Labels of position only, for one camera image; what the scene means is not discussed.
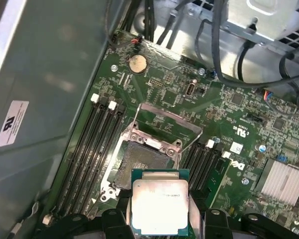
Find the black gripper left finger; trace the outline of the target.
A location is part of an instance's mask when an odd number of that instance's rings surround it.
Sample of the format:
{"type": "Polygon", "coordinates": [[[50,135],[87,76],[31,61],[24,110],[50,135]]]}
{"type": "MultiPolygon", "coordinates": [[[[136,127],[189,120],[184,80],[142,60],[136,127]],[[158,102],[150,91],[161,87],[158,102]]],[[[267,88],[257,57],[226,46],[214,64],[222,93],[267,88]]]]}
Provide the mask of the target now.
{"type": "Polygon", "coordinates": [[[127,209],[129,198],[120,198],[114,209],[88,219],[82,214],[66,216],[38,233],[40,239],[130,239],[127,209]]]}

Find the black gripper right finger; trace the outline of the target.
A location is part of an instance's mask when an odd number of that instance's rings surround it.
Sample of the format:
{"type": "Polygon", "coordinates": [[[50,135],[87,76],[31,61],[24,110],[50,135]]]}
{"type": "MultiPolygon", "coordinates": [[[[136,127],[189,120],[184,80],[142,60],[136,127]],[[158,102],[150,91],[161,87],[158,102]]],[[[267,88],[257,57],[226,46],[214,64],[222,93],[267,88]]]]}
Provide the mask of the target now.
{"type": "Polygon", "coordinates": [[[220,209],[208,208],[201,199],[190,199],[190,225],[197,239],[299,239],[272,220],[255,213],[239,222],[220,209]]]}

